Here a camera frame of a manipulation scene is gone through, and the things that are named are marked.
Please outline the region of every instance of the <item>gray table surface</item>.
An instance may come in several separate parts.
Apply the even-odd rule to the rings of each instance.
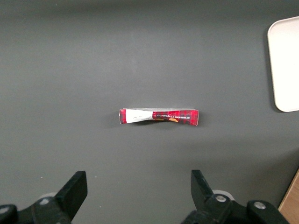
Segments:
[[[2,1],[0,203],[23,209],[86,170],[79,223],[177,224],[191,169],[279,205],[299,112],[276,109],[267,30],[299,1]],[[119,124],[124,107],[191,107],[198,126]]]

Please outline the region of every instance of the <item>screw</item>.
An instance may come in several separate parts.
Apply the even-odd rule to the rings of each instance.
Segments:
[[[0,214],[4,214],[8,210],[9,210],[9,207],[4,207],[4,208],[0,209]]]
[[[256,206],[258,209],[265,209],[266,205],[264,205],[261,202],[254,202],[254,206]]]
[[[218,195],[218,196],[216,196],[216,200],[217,200],[218,202],[226,202],[226,198],[223,197],[222,195]]]
[[[40,205],[45,205],[47,203],[49,203],[49,200],[47,198],[44,198],[39,204]]]

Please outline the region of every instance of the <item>white tray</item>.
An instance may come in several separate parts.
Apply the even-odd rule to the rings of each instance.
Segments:
[[[299,16],[279,20],[268,31],[275,105],[299,110]]]

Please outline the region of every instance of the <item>snack wrapper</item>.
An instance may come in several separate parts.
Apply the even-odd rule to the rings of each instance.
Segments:
[[[198,110],[168,108],[124,108],[120,109],[121,124],[144,120],[169,120],[177,123],[197,126]]]

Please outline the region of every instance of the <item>wooden board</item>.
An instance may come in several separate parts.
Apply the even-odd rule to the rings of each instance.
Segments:
[[[278,210],[290,224],[299,223],[299,170],[291,182]]]

